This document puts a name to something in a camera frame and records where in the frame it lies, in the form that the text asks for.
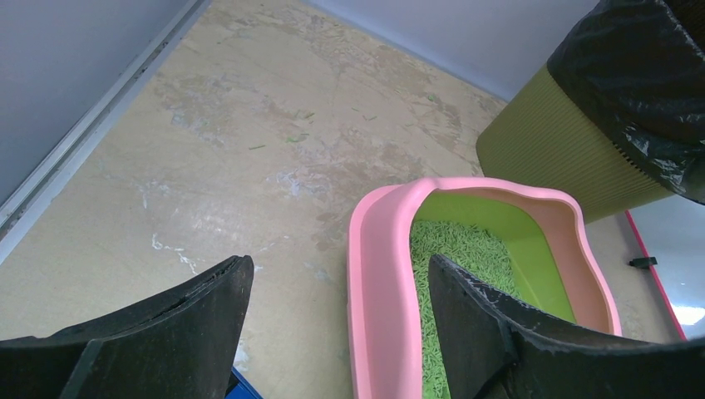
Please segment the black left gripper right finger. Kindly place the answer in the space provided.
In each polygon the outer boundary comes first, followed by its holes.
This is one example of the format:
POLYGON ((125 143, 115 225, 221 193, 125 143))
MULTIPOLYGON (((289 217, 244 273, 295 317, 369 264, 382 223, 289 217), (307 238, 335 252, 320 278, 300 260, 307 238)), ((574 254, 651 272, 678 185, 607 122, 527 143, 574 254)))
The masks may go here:
POLYGON ((454 398, 701 398, 702 338, 657 344, 545 313, 450 259, 428 266, 432 309, 454 398))

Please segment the pink and green litter box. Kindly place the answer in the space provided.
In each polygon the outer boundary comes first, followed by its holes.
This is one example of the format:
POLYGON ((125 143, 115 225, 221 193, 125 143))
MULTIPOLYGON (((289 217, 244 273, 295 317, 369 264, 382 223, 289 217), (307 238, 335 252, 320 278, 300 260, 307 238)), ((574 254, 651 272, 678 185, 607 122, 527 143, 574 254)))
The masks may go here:
POLYGON ((510 252, 529 304, 620 335, 614 297, 578 203, 566 193, 484 177, 426 177, 364 196, 348 229, 348 335, 357 398, 422 396, 422 333, 410 255, 416 219, 477 225, 510 252))

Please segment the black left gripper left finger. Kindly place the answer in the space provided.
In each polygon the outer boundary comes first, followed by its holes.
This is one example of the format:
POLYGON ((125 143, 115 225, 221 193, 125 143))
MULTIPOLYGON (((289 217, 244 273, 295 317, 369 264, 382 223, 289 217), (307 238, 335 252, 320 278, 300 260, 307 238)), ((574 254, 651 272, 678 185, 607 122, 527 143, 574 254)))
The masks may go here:
POLYGON ((1 343, 4 398, 224 398, 254 280, 232 256, 48 337, 1 343))

